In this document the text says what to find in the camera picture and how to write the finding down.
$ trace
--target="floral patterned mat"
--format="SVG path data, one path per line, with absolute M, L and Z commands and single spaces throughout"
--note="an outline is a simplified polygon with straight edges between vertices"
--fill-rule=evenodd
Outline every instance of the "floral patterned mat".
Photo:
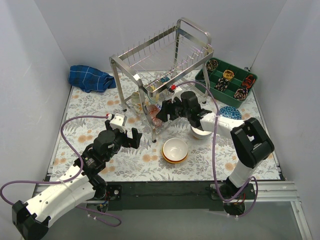
M 197 71 L 193 71 L 185 78 L 194 80 Z M 137 86 L 126 76 L 120 75 L 124 97 L 128 97 L 137 90 Z M 219 107 L 226 106 L 218 102 Z M 203 105 L 204 108 L 213 110 L 212 99 Z M 257 118 L 260 122 L 261 116 L 252 93 L 238 109 L 242 114 L 242 119 L 250 117 Z M 74 87 L 71 100 L 67 109 L 66 118 L 79 115 L 99 115 L 105 116 L 107 113 L 123 114 L 120 99 L 116 88 L 107 89 L 104 93 L 85 93 Z M 213 180 L 212 170 L 212 138 L 196 139 L 191 134 L 190 124 L 186 119 L 181 119 L 162 133 L 156 143 L 152 143 L 151 134 L 148 128 L 129 110 L 126 128 L 137 128 L 144 133 L 139 149 L 121 148 L 106 168 L 100 172 L 100 176 L 107 182 L 123 181 L 205 181 Z M 100 131 L 105 129 L 103 119 L 77 119 L 66 125 L 64 133 L 70 143 L 80 153 L 85 147 L 92 143 Z M 189 146 L 187 159 L 179 164 L 171 164 L 164 160 L 161 149 L 166 140 L 170 138 L 181 138 L 186 140 Z M 238 158 L 231 139 L 217 135 L 216 138 L 216 173 L 218 180 L 225 180 L 235 168 Z M 53 164 L 51 181 L 56 181 L 74 162 L 75 153 L 60 139 L 58 149 Z M 271 154 L 263 161 L 254 173 L 260 180 L 280 179 L 276 162 Z

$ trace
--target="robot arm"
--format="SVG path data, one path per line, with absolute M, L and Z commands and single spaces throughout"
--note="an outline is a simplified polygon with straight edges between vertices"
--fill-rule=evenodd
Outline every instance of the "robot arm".
M 129 138 L 125 123 L 124 115 L 110 114 L 105 121 L 106 130 L 100 132 L 81 155 L 81 174 L 71 181 L 64 182 L 79 172 L 81 162 L 78 158 L 59 178 L 61 184 L 51 185 L 26 202 L 19 200 L 12 206 L 12 222 L 24 239 L 40 240 L 65 213 L 85 200 L 101 199 L 106 195 L 107 183 L 98 173 L 121 147 L 137 149 L 140 145 L 142 133 L 132 128 L 132 138 Z
M 178 117 L 187 118 L 191 126 L 202 131 L 213 132 L 216 114 L 201 108 L 196 94 L 171 87 L 172 99 L 162 102 L 161 111 L 156 117 L 163 122 Z M 262 160 L 265 160 L 275 147 L 269 136 L 255 118 L 234 120 L 218 116 L 217 133 L 233 140 L 239 161 L 226 179 L 226 186 L 220 188 L 226 197 L 232 197 L 244 185 Z

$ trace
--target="green tray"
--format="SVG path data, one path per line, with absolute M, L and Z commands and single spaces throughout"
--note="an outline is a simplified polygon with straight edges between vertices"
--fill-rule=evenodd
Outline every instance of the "green tray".
M 234 65 L 231 65 L 231 64 L 229 64 L 225 61 L 222 61 L 218 58 L 211 58 L 211 59 L 217 60 L 218 66 L 216 67 L 216 69 L 213 72 L 208 71 L 209 80 L 210 80 L 210 92 L 212 93 L 214 98 L 219 100 L 220 102 L 223 102 L 223 103 L 225 103 L 229 106 L 235 107 L 235 108 L 239 108 L 241 106 L 241 104 L 247 99 L 248 95 L 251 92 L 251 89 L 256 84 L 256 82 L 258 80 L 257 75 L 255 75 L 251 72 L 248 72 L 246 70 L 243 70 L 239 67 L 236 67 Z M 218 83 L 218 79 L 222 77 L 225 70 L 232 71 L 234 73 L 234 77 L 232 78 L 231 82 L 229 83 L 227 89 L 222 92 L 222 91 L 218 91 L 214 87 Z M 246 77 L 249 75 L 253 75 L 255 77 L 255 82 L 252 85 L 252 87 L 249 89 L 248 95 L 242 101 L 235 99 L 234 98 L 235 92 L 238 89 L 242 88 L 241 84 L 242 84 L 243 80 L 245 80 Z M 204 77 L 204 73 L 203 73 L 202 69 L 195 76 L 195 80 L 206 85 L 205 77 Z M 196 85 L 196 87 L 201 92 L 203 92 L 203 93 L 205 92 L 205 89 L 202 86 Z

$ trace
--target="bowl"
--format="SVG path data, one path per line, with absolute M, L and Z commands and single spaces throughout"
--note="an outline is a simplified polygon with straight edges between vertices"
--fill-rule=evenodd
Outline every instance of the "bowl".
M 180 138 L 171 138 L 162 147 L 163 157 L 170 162 L 181 162 L 188 155 L 188 145 Z
M 187 156 L 188 156 L 188 155 L 185 156 L 185 158 L 182 159 L 182 160 L 180 160 L 180 161 L 170 161 L 168 158 L 166 158 L 166 156 L 165 156 L 165 154 L 164 154 L 164 151 L 162 150 L 161 152 L 162 152 L 162 156 L 163 156 L 164 160 L 166 160 L 168 163 L 171 163 L 171 164 L 179 164 L 179 163 L 182 163 L 184 160 L 187 159 Z
M 211 136 L 212 131 L 202 131 L 193 126 L 190 126 L 192 135 L 197 139 L 206 139 Z

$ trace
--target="floral tablecloth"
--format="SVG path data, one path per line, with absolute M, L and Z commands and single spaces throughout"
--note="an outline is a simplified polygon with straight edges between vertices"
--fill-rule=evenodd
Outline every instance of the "floral tablecloth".
M 194 80 L 197 71 L 193 71 L 185 78 Z M 146 73 L 146 79 L 152 76 Z M 126 76 L 120 76 L 124 97 L 128 97 L 137 90 L 137 86 Z M 218 102 L 219 107 L 225 104 Z M 213 110 L 214 104 L 210 99 L 204 108 Z M 252 93 L 238 109 L 242 119 L 257 118 L 261 122 L 261 116 Z M 85 93 L 79 88 L 73 88 L 71 100 L 67 109 L 66 118 L 79 115 L 105 116 L 107 113 L 124 114 L 120 104 L 120 98 L 116 88 L 107 89 L 104 93 Z M 204 181 L 213 180 L 212 170 L 212 138 L 196 139 L 190 131 L 190 125 L 186 119 L 181 119 L 162 133 L 156 143 L 152 143 L 151 134 L 142 121 L 130 110 L 127 116 L 126 128 L 135 127 L 143 133 L 140 147 L 121 148 L 100 172 L 100 176 L 107 182 L 111 181 Z M 100 131 L 105 129 L 103 119 L 77 119 L 66 125 L 64 134 L 70 143 L 80 153 L 92 143 Z M 189 147 L 187 159 L 179 164 L 171 164 L 164 160 L 161 148 L 166 140 L 181 138 L 186 140 Z M 231 139 L 217 134 L 216 138 L 216 173 L 218 180 L 225 180 L 235 168 L 238 158 Z M 51 181 L 56 181 L 74 162 L 75 153 L 60 139 L 51 174 Z M 254 173 L 260 180 L 280 179 L 276 162 L 271 154 L 263 161 Z

